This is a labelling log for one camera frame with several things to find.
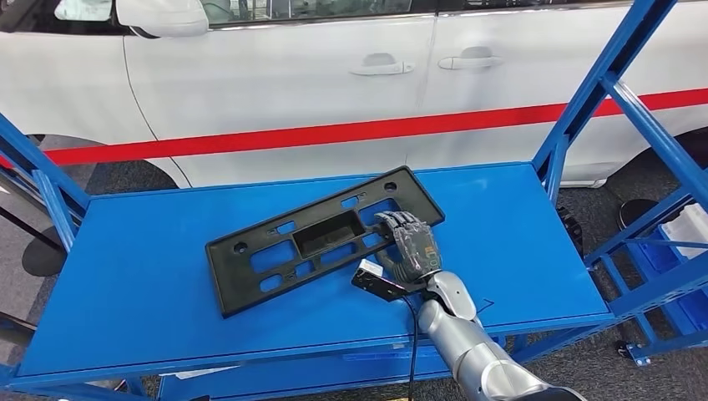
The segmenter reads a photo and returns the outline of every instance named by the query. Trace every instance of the blue shelf surface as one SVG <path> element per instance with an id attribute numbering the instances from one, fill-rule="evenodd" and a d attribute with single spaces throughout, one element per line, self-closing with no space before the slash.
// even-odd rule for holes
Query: blue shelf surface
<path id="1" fill-rule="evenodd" d="M 530 164 L 416 175 L 447 216 L 434 228 L 443 268 L 480 308 L 493 302 L 481 313 L 492 335 L 612 319 Z M 354 266 L 228 319 L 217 306 L 207 241 L 366 178 L 93 198 L 18 378 L 174 372 L 407 343 L 405 303 L 352 286 Z"/>

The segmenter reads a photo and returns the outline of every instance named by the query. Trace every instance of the red stripe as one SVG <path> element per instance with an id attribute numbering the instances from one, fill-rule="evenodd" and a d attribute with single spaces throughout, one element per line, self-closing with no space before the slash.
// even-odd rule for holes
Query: red stripe
<path id="1" fill-rule="evenodd" d="M 708 104 L 708 89 L 681 90 L 663 94 L 647 94 L 640 97 L 651 110 L 673 109 Z M 558 119 L 564 107 L 565 104 L 545 104 L 363 123 L 271 129 L 174 140 L 50 150 L 47 155 L 59 165 L 71 165 L 335 144 L 358 140 L 381 140 L 471 129 L 548 123 Z M 620 109 L 614 101 L 606 99 L 594 116 L 599 117 L 620 113 Z"/>

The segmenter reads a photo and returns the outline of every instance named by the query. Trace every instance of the floor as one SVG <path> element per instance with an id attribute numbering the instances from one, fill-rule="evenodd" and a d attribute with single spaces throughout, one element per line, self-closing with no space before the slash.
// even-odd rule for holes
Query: floor
<path id="1" fill-rule="evenodd" d="M 174 187 L 160 171 L 146 162 L 98 165 L 70 171 L 89 193 L 115 193 L 127 190 L 150 190 Z M 599 189 L 561 190 L 559 205 L 568 208 L 584 231 L 584 247 L 593 250 L 616 231 L 614 216 L 623 201 L 637 197 L 660 199 L 676 186 L 671 173 L 653 154 L 643 154 Z M 0 204 L 10 211 L 45 228 L 48 221 L 36 211 L 0 193 Z M 0 221 L 0 310 L 36 322 L 51 291 L 53 279 L 28 276 L 21 267 L 23 248 L 28 236 Z M 619 266 L 630 286 L 637 277 L 626 266 Z M 604 292 L 612 297 L 614 288 L 606 277 L 597 277 Z M 662 317 L 650 314 L 650 320 L 665 327 Z M 620 358 L 614 350 L 617 339 L 640 341 L 632 324 L 602 332 L 560 352 L 528 365 L 539 377 L 569 386 L 588 400 L 694 400 L 708 399 L 708 348 L 696 348 L 652 358 L 649 367 L 637 368 Z M 0 343 L 0 361 L 17 360 L 21 350 Z M 154 392 L 156 381 L 146 381 Z M 405 385 L 361 388 L 338 393 L 292 398 L 293 400 L 388 400 L 406 395 Z M 418 400 L 464 399 L 450 379 L 416 383 Z M 3 399 L 33 399 L 14 394 L 0 394 Z"/>

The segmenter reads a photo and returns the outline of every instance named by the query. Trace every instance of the car door handle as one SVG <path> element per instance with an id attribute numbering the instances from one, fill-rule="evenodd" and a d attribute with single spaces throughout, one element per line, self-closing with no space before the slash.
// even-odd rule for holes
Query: car door handle
<path id="1" fill-rule="evenodd" d="M 393 64 L 386 65 L 362 65 L 361 67 L 356 67 L 351 69 L 349 72 L 354 75 L 396 75 L 396 74 L 407 74 L 416 68 L 415 63 L 408 63 L 405 61 L 399 61 Z"/>
<path id="2" fill-rule="evenodd" d="M 396 61 L 390 53 L 371 53 L 363 60 L 362 65 L 349 70 L 354 75 L 397 75 L 407 74 L 416 68 L 415 63 Z"/>
<path id="3" fill-rule="evenodd" d="M 467 57 L 447 57 L 437 62 L 437 66 L 441 69 L 486 69 L 496 67 L 502 63 L 502 59 L 496 56 L 484 58 L 467 58 Z"/>

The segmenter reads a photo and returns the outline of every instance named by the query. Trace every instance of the blue metal shelf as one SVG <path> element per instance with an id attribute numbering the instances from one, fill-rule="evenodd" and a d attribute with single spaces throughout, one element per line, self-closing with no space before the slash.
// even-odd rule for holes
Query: blue metal shelf
<path id="1" fill-rule="evenodd" d="M 657 227 L 647 237 L 669 240 L 661 227 Z M 645 282 L 654 280 L 662 273 L 688 261 L 675 246 L 628 244 L 627 251 Z M 708 319 L 705 318 L 707 303 L 708 287 L 703 287 L 665 304 L 662 309 L 674 329 L 686 335 L 708 328 Z"/>
<path id="2" fill-rule="evenodd" d="M 434 228 L 445 268 L 465 281 L 478 305 L 493 302 L 481 315 L 492 335 L 612 318 L 529 163 L 416 175 L 447 215 Z M 115 366 L 138 373 L 160 369 L 155 361 L 187 369 L 209 365 L 215 355 L 228 364 L 407 343 L 406 306 L 352 286 L 354 266 L 228 319 L 216 305 L 207 241 L 365 179 L 93 198 L 18 380 L 77 369 L 101 376 Z"/>
<path id="3" fill-rule="evenodd" d="M 444 267 L 486 307 L 481 320 L 492 336 L 515 336 L 519 362 L 631 318 L 652 342 L 631 351 L 638 363 L 708 342 L 708 330 L 694 324 L 690 332 L 691 316 L 680 315 L 675 303 L 708 285 L 708 252 L 652 276 L 643 268 L 644 252 L 631 251 L 656 243 L 642 235 L 694 197 L 708 209 L 708 173 L 620 80 L 675 1 L 633 3 L 532 160 L 416 173 L 447 214 L 434 228 Z M 566 152 L 607 95 L 683 186 L 581 261 L 554 203 Z M 406 347 L 412 321 L 404 304 L 351 286 L 354 266 L 224 320 L 205 257 L 209 240 L 366 177 L 90 197 L 1 115 L 0 150 L 16 172 L 34 179 L 70 251 L 25 359 L 15 369 L 0 365 L 7 388 L 138 401 L 144 399 L 140 375 L 235 364 L 240 367 L 202 378 L 166 378 L 162 396 L 262 398 L 405 380 L 406 358 L 359 358 Z M 611 261 L 624 247 L 646 279 L 631 290 Z M 621 294 L 609 303 L 587 272 L 599 262 Z M 656 338 L 644 316 L 655 307 L 668 311 L 681 336 Z M 555 333 L 525 346 L 525 334 L 541 331 Z M 434 355 L 418 362 L 419 378 L 447 375 Z M 129 393 L 83 384 L 115 377 L 128 380 Z"/>
<path id="4" fill-rule="evenodd" d="M 654 280 L 659 276 L 654 269 L 647 268 L 646 254 L 637 245 L 631 244 L 627 246 L 627 253 L 645 282 Z M 677 333 L 686 335 L 696 331 L 694 323 L 686 315 L 684 308 L 679 305 L 678 300 L 666 303 L 660 308 Z"/>

